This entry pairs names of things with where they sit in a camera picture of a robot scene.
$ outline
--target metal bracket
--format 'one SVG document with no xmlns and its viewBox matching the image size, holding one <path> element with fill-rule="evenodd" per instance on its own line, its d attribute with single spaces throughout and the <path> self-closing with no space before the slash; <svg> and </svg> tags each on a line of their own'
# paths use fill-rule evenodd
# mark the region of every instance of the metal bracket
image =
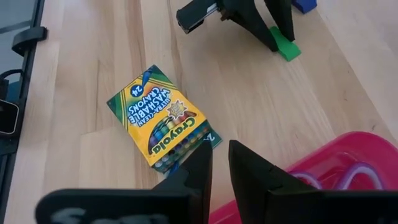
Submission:
<svg viewBox="0 0 398 224">
<path fill-rule="evenodd" d="M 47 29 L 45 27 L 33 27 L 24 30 L 15 35 L 12 43 L 12 50 L 20 56 L 24 56 L 25 52 L 32 48 L 38 41 L 47 38 Z"/>
</svg>

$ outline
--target crayola crayon box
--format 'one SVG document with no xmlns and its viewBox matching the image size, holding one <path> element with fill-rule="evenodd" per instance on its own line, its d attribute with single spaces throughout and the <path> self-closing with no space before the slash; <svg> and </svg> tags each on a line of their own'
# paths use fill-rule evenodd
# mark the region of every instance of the crayola crayon box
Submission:
<svg viewBox="0 0 398 224">
<path fill-rule="evenodd" d="M 108 101 L 148 164 L 167 171 L 211 131 L 205 116 L 155 65 Z"/>
</svg>

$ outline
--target wood grain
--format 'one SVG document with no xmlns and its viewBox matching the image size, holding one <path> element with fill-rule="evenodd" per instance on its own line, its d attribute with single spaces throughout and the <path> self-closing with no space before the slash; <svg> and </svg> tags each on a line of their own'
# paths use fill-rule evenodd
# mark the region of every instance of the wood grain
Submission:
<svg viewBox="0 0 398 224">
<path fill-rule="evenodd" d="M 224 139 L 212 211 L 233 199 L 230 139 L 282 168 L 348 131 L 397 145 L 398 5 L 363 1 L 294 9 L 302 55 L 290 63 L 217 13 L 185 35 L 175 13 L 188 0 L 46 1 L 49 38 L 37 47 L 5 223 L 34 223 L 35 204 L 55 189 L 149 189 L 164 178 L 106 106 L 152 64 Z"/>
</svg>

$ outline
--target blue object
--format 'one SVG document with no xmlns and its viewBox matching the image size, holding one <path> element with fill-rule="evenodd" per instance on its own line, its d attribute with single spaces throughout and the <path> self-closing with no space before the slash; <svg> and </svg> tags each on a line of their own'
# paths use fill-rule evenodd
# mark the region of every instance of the blue object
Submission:
<svg viewBox="0 0 398 224">
<path fill-rule="evenodd" d="M 317 0 L 292 0 L 292 5 L 303 14 L 306 14 L 317 7 Z"/>
</svg>

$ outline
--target red container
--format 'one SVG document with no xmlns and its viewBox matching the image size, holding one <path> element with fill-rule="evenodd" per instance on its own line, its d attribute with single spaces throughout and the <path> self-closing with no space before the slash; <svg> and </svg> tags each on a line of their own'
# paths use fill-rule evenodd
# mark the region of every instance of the red container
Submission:
<svg viewBox="0 0 398 224">
<path fill-rule="evenodd" d="M 317 179 L 322 189 L 336 189 L 347 171 L 366 163 L 377 173 L 386 190 L 398 189 L 398 149 L 377 135 L 351 132 L 337 137 L 302 160 L 286 169 L 287 172 L 305 172 Z M 356 174 L 347 189 L 375 189 L 365 174 Z M 240 224 L 238 206 L 232 201 L 209 217 L 209 223 Z"/>
</svg>

